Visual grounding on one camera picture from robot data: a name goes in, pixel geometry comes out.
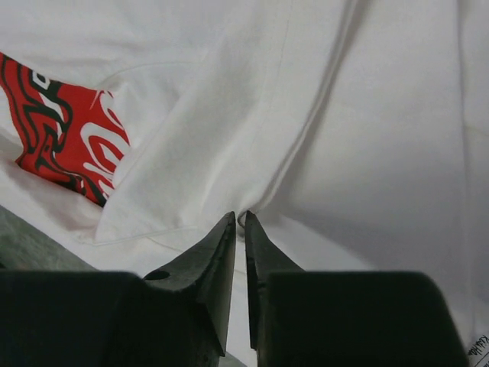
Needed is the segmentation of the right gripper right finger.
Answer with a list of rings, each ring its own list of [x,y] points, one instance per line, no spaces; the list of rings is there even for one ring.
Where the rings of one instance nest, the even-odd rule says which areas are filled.
[[[435,282],[412,271],[306,271],[244,225],[251,348],[260,366],[466,366]]]

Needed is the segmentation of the white printed t-shirt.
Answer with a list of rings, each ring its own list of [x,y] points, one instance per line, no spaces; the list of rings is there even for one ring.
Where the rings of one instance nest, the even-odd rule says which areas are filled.
[[[3,1],[1,205],[139,278],[226,213],[307,273],[415,274],[488,364],[486,1]]]

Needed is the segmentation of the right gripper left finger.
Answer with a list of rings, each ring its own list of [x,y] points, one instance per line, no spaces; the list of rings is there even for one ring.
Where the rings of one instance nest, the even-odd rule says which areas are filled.
[[[3,366],[216,366],[226,353],[236,222],[140,277],[2,270]]]

